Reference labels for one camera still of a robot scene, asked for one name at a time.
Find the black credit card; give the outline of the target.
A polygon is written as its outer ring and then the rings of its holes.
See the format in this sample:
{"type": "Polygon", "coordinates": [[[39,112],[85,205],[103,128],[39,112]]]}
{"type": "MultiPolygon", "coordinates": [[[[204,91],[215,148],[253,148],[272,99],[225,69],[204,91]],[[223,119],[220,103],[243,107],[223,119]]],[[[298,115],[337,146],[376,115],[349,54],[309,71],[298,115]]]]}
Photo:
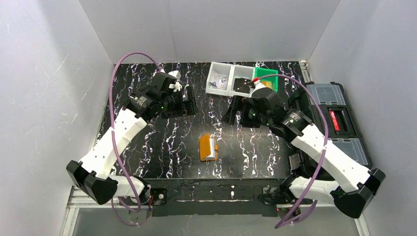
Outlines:
{"type": "Polygon", "coordinates": [[[243,88],[245,90],[251,90],[254,88],[254,83],[251,79],[244,79],[243,88]]]}
{"type": "Polygon", "coordinates": [[[245,78],[235,78],[234,85],[233,85],[233,91],[235,92],[242,92],[242,93],[249,93],[249,90],[245,90],[243,88],[243,82],[245,78]]]}

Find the orange leather card holder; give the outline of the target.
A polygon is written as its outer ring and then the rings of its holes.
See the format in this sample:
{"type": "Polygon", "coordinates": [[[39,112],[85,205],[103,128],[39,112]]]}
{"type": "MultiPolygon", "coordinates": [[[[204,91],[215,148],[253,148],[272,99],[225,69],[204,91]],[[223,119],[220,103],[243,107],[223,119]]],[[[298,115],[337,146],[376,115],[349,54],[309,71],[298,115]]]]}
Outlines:
{"type": "Polygon", "coordinates": [[[201,161],[215,161],[218,159],[217,140],[210,134],[205,134],[199,138],[199,155],[201,161]]]}

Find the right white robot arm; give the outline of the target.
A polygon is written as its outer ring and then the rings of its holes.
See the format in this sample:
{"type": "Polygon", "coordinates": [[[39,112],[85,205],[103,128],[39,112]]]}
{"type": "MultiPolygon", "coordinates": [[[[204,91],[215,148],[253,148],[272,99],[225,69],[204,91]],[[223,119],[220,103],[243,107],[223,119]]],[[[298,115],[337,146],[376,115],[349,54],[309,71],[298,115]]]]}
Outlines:
{"type": "Polygon", "coordinates": [[[336,206],[348,217],[359,218],[377,194],[385,173],[353,160],[332,143],[327,129],[320,130],[302,110],[285,108],[272,89],[260,82],[254,82],[253,87],[248,97],[233,96],[223,121],[234,124],[240,112],[242,127],[266,126],[317,164],[310,177],[296,171],[268,196],[287,202],[317,200],[336,206]]]}

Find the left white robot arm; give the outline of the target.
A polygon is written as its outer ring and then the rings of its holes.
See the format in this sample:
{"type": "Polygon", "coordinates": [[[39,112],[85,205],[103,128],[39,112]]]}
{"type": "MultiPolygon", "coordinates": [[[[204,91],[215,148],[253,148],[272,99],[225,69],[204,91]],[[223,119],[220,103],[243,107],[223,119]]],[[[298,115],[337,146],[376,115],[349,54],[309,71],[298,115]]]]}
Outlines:
{"type": "Polygon", "coordinates": [[[193,88],[181,81],[178,70],[157,72],[151,83],[139,87],[124,102],[122,109],[98,143],[79,161],[70,161],[66,170],[74,184],[97,204],[114,197],[136,197],[142,203],[151,199],[150,185],[140,177],[111,174],[117,161],[132,139],[156,117],[175,118],[195,115],[193,88]]]}

